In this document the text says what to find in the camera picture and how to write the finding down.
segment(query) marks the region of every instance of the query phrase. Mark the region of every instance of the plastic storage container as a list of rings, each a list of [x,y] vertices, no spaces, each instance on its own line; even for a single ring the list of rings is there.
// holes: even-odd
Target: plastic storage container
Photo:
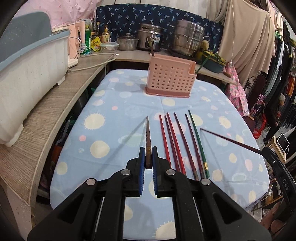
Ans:
[[[146,93],[168,97],[190,96],[196,79],[196,62],[155,54],[148,69]]]
[[[0,38],[0,144],[12,146],[39,100],[65,80],[69,31],[52,35],[49,17],[13,18]]]
[[[116,42],[101,43],[102,53],[113,53],[117,51],[119,44]]]

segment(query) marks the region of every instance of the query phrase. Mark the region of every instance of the blue polka dot tablecloth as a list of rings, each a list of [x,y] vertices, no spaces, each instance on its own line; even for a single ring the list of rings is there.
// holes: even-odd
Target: blue polka dot tablecloth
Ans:
[[[176,112],[198,170],[185,118],[189,109],[201,138],[210,179],[241,207],[252,206],[269,186],[263,157],[200,130],[202,127],[258,148],[232,103],[217,86],[200,80],[195,81],[190,98],[147,95],[144,90],[147,74],[144,70],[119,69],[102,80],[63,147],[50,187],[51,206],[56,208],[86,179],[109,178],[125,168],[128,160],[138,157],[140,147],[145,147],[146,116],[151,144],[157,146],[159,157],[165,158],[159,115],[166,112],[173,122],[187,177],[193,179],[173,115]],[[164,127],[173,160],[165,122]],[[143,195],[126,198],[123,237],[137,240],[176,237],[171,198],[156,198],[152,170],[145,170]]]

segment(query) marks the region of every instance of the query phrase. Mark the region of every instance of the basket base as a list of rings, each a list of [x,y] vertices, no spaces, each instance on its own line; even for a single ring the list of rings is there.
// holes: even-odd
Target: basket base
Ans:
[[[154,89],[149,89],[147,86],[145,87],[146,94],[148,95],[158,95],[158,96],[166,96],[166,97],[179,97],[179,98],[189,98],[190,97],[190,92],[189,93],[184,93],[184,92],[171,92],[171,91],[162,91],[162,90],[154,90]]]

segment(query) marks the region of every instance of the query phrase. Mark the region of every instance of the dark red chopstick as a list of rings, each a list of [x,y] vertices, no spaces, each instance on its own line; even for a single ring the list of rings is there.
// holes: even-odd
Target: dark red chopstick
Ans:
[[[191,166],[191,170],[192,170],[192,173],[193,173],[193,176],[194,176],[194,180],[198,181],[198,175],[197,175],[196,168],[195,168],[195,165],[194,165],[194,162],[193,162],[193,159],[192,159],[190,150],[189,150],[189,146],[187,144],[185,135],[183,133],[183,130],[182,130],[181,125],[180,125],[180,122],[179,122],[179,120],[178,120],[177,115],[176,115],[175,112],[174,112],[174,116],[175,116],[176,122],[178,124],[179,130],[180,130],[180,134],[181,134],[181,137],[182,137],[182,140],[184,142],[184,146],[185,146],[185,149],[186,149],[186,152],[187,152],[187,156],[188,156],[189,163],[190,163],[190,166]]]
[[[163,120],[161,119],[161,115],[159,115],[159,120],[160,120],[161,133],[163,135],[163,145],[165,147],[165,158],[170,163],[170,154],[168,152],[168,144],[167,144],[166,138],[165,138],[165,129],[163,127]]]
[[[191,128],[191,125],[190,125],[187,114],[185,114],[185,117],[186,117],[186,120],[187,120],[187,124],[188,124],[188,127],[189,127],[190,135],[191,135],[191,138],[192,138],[192,142],[193,142],[193,146],[194,146],[194,150],[195,150],[195,154],[196,154],[196,158],[197,158],[198,169],[200,171],[200,178],[203,179],[203,178],[205,178],[205,174],[203,172],[203,167],[202,167],[202,161],[200,159],[200,154],[198,152],[197,144],[196,144],[194,134],[193,134],[193,131],[192,131],[192,128]]]
[[[183,163],[183,160],[182,160],[181,151],[180,151],[180,148],[179,148],[179,145],[178,145],[178,141],[177,141],[177,138],[176,138],[176,135],[175,135],[175,131],[174,131],[172,122],[170,120],[170,115],[167,113],[167,116],[168,116],[168,122],[170,124],[170,128],[172,130],[172,137],[173,137],[174,142],[175,142],[175,147],[176,147],[176,151],[177,151],[177,155],[178,155],[178,159],[179,159],[179,163],[180,163],[181,172],[186,176],[186,171],[185,171],[184,163]]]
[[[172,152],[173,152],[173,158],[174,158],[174,163],[175,163],[175,169],[177,172],[180,172],[180,168],[179,168],[179,164],[178,164],[178,160],[177,160],[177,154],[176,154],[176,150],[175,150],[175,146],[174,146],[174,142],[173,142],[173,138],[172,138],[172,134],[170,132],[170,127],[168,124],[168,119],[165,116],[165,123],[168,129],[168,137],[170,139],[170,145],[172,147]]]

